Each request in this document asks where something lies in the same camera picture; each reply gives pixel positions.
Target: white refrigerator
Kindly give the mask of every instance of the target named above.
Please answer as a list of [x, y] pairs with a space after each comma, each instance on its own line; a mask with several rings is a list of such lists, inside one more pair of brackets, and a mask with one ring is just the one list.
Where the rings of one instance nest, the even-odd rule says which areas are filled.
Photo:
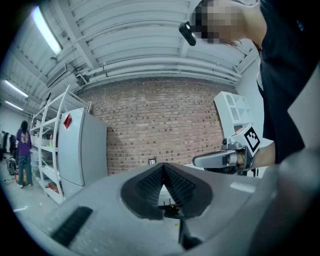
[[[64, 121], [68, 115], [71, 122], [67, 127]], [[59, 173], [66, 199], [108, 175], [107, 124], [84, 108], [62, 115], [58, 148]]]

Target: black shirt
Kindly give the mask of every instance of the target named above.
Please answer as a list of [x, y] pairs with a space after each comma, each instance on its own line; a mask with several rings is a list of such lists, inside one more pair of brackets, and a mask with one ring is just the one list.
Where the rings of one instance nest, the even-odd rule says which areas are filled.
[[319, 61], [318, 34], [313, 15], [319, 4], [297, 6], [288, 0], [261, 0], [267, 25], [260, 53], [263, 90], [263, 137], [275, 143], [275, 162], [305, 147], [288, 114]]

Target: black rubber pad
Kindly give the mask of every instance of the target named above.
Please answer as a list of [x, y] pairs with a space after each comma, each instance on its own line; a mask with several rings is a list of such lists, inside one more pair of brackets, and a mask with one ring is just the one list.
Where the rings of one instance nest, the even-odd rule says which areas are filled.
[[85, 224], [93, 210], [89, 207], [78, 207], [63, 224], [51, 235], [59, 244], [67, 247]]

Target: purple shirt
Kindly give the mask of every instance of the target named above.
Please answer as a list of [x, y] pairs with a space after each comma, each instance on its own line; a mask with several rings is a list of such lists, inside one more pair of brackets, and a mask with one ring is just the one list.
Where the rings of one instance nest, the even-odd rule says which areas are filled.
[[22, 129], [19, 129], [16, 134], [16, 140], [19, 142], [19, 156], [29, 156], [31, 149], [31, 136], [30, 132], [26, 130], [25, 134], [22, 132]]

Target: brick wall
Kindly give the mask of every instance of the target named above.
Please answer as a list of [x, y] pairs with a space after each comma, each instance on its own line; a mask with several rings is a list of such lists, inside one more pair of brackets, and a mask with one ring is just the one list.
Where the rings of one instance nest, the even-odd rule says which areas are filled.
[[188, 164], [221, 147], [214, 97], [234, 88], [191, 78], [144, 78], [79, 92], [107, 123], [109, 174], [156, 162]]

